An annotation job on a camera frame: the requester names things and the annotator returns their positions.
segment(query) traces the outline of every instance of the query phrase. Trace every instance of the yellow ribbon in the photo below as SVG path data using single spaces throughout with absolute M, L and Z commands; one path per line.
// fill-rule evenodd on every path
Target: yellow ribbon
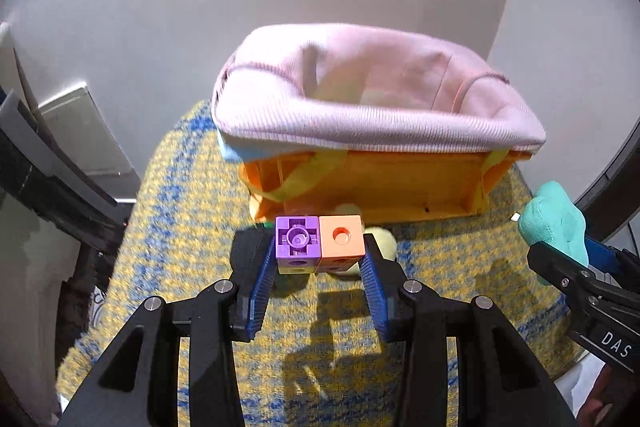
M 285 179 L 280 187 L 270 192 L 260 190 L 249 182 L 244 169 L 240 169 L 240 179 L 252 194 L 258 194 L 276 203 L 289 201 L 301 196 L 319 184 L 322 179 L 331 174 L 347 158 L 348 150 L 323 149 L 314 154 L 308 162 L 299 165 Z
M 484 164 L 480 168 L 482 175 L 485 174 L 491 167 L 495 167 L 498 163 L 501 163 L 507 155 L 509 154 L 510 149 L 500 149 L 497 151 L 491 151 L 486 159 L 484 160 Z

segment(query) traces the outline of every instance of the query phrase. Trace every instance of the light blue fabric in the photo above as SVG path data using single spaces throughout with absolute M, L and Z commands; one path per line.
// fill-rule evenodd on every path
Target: light blue fabric
M 589 266 L 585 229 L 584 216 L 558 182 L 542 185 L 518 220 L 518 231 L 529 246 L 544 241 L 583 266 Z
M 312 147 L 288 142 L 251 140 L 223 134 L 219 130 L 218 145 L 223 159 L 229 163 L 255 162 L 283 154 L 312 150 Z

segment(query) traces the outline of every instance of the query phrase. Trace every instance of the purple building block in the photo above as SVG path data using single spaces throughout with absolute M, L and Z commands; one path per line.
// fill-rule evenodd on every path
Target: purple building block
M 276 259 L 279 266 L 317 266 L 320 262 L 318 216 L 276 217 Z

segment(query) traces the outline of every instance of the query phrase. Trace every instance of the metal screw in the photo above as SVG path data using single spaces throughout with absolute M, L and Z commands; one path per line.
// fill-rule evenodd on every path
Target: metal screw
M 409 293 L 418 293 L 420 290 L 422 290 L 422 284 L 413 279 L 409 279 L 404 281 L 402 288 L 407 290 Z
M 149 297 L 145 301 L 145 310 L 152 312 L 162 306 L 162 299 L 159 297 Z
M 494 302 L 486 295 L 480 295 L 476 297 L 476 306 L 482 308 L 483 310 L 488 310 L 493 305 Z
M 221 279 L 213 285 L 213 289 L 218 293 L 226 293 L 231 291 L 234 284 L 229 279 Z

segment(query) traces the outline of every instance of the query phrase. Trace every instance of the light switch plate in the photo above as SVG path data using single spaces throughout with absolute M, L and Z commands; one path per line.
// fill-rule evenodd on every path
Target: light switch plate
M 57 94 L 38 110 L 60 149 L 88 176 L 120 176 L 133 170 L 85 82 Z

